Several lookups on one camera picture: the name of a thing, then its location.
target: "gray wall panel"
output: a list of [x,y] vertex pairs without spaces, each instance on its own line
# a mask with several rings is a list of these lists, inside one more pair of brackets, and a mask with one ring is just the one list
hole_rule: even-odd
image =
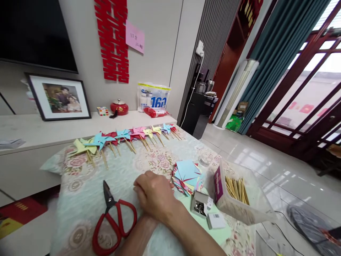
[[208,79],[212,79],[220,55],[224,49],[227,36],[232,28],[239,2],[239,0],[206,0],[182,97],[178,124],[180,124],[185,113],[186,99],[188,92],[191,89],[190,86],[195,67],[197,63],[201,62],[200,56],[195,54],[199,40],[204,43],[205,56],[202,65],[210,70]]

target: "red jar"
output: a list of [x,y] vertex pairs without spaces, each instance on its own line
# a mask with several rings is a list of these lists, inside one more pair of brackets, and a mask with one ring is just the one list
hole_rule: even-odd
[[115,110],[117,110],[119,116],[128,114],[129,110],[128,105],[120,99],[114,100],[113,103],[110,104],[110,109],[113,114],[115,113]]

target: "framed photo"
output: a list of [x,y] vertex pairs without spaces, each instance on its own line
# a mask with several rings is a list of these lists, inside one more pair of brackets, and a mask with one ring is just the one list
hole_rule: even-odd
[[25,73],[43,121],[91,118],[83,82]]

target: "teal curtain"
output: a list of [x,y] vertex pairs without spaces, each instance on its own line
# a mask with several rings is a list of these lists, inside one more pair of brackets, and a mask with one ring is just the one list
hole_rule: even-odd
[[239,133],[246,134],[329,2],[278,0],[250,56],[260,65],[240,100],[249,104]]

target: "blue pinwheel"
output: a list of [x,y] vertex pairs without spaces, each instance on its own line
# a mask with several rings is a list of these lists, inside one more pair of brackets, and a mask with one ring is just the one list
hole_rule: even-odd
[[102,133],[100,132],[95,135],[92,143],[86,143],[84,145],[85,146],[91,146],[91,145],[99,146],[99,151],[101,151],[106,142],[113,141],[113,140],[116,140],[116,139],[110,136],[102,136]]
[[163,130],[166,133],[170,133],[171,132],[171,128],[172,128],[172,126],[170,126],[169,124],[163,123],[163,127],[161,127],[161,130]]
[[124,129],[122,131],[116,131],[117,132],[117,136],[115,137],[115,139],[128,139],[130,140],[130,131],[128,129]]

